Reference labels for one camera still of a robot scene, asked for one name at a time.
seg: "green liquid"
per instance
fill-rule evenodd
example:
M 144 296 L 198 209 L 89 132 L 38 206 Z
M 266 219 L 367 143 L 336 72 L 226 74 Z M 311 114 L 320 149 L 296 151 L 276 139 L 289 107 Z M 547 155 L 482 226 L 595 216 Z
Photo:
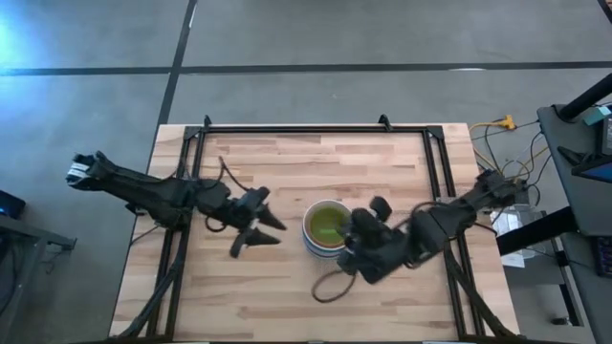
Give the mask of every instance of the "green liquid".
M 335 208 L 322 208 L 315 212 L 310 221 L 310 232 L 313 239 L 326 246 L 337 246 L 342 243 L 338 234 L 346 215 Z

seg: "table leg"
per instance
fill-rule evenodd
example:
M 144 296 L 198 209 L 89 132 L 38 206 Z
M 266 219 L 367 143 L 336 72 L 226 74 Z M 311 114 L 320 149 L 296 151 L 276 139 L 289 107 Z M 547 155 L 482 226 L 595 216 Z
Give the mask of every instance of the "table leg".
M 497 246 L 499 253 L 506 255 L 572 231 L 578 231 L 578 226 L 572 208 L 566 206 L 537 221 L 497 237 Z

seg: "gray desk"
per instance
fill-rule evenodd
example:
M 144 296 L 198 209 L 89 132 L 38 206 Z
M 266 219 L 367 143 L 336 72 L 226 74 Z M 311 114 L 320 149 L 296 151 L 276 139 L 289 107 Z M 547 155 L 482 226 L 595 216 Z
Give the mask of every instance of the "gray desk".
M 560 229 L 574 230 L 561 235 L 563 248 L 570 260 L 591 267 L 570 263 L 593 336 L 598 343 L 612 343 L 609 320 L 612 316 L 612 279 L 595 273 L 593 254 L 586 237 L 612 235 L 612 184 L 572 176 L 572 167 L 557 151 L 559 146 L 563 146 L 577 152 L 593 152 L 595 130 L 583 122 L 570 124 L 560 120 L 553 108 L 541 108 L 537 116 L 575 219 L 573 224 Z
M 557 147 L 563 146 L 576 152 L 595 151 L 595 129 L 584 122 L 566 123 L 560 120 L 553 108 L 537 110 L 542 132 L 548 141 L 558 176 L 567 195 L 578 230 L 584 235 L 612 235 L 612 183 L 602 183 L 572 176 L 572 166 L 559 154 Z

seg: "white paper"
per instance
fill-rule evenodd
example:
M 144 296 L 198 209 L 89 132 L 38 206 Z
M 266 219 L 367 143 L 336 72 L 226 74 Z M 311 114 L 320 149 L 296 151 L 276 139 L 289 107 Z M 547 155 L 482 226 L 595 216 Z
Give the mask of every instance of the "white paper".
M 497 216 L 498 213 L 494 212 L 491 214 L 492 219 Z M 493 224 L 493 229 L 497 232 L 497 235 L 503 235 L 515 229 L 521 228 L 522 224 L 518 220 L 518 216 L 515 214 L 501 213 L 499 218 Z M 501 264 L 506 267 L 525 268 L 525 260 L 520 251 L 506 254 L 501 257 Z

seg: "robotic hand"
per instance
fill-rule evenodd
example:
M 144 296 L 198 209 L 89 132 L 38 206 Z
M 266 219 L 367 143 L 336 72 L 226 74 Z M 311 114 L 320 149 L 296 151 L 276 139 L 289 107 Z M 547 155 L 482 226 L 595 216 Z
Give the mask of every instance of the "robotic hand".
M 419 204 L 408 219 L 393 228 L 384 223 L 391 215 L 390 206 L 376 197 L 370 204 L 376 217 L 364 208 L 352 211 L 350 224 L 342 229 L 346 250 L 338 265 L 350 275 L 360 272 L 369 284 L 377 283 L 401 265 L 415 269 L 472 226 L 478 210 L 513 204 L 522 188 L 522 184 L 506 180 L 497 172 L 485 171 L 464 196 L 449 204 Z M 421 210 L 424 205 L 432 207 Z
M 139 214 L 146 210 L 155 222 L 169 230 L 182 230 L 191 220 L 196 207 L 207 215 L 207 228 L 219 232 L 226 226 L 238 229 L 229 254 L 237 258 L 243 245 L 275 245 L 280 241 L 257 227 L 259 223 L 276 229 L 286 227 L 271 213 L 265 199 L 270 194 L 266 187 L 247 189 L 239 199 L 230 198 L 230 189 L 213 179 L 184 180 L 175 177 L 158 179 L 110 162 L 101 152 L 95 155 L 77 154 L 68 171 L 66 182 L 71 187 L 86 191 L 106 191 L 128 202 L 127 208 Z M 212 218 L 222 223 L 219 228 L 208 224 Z

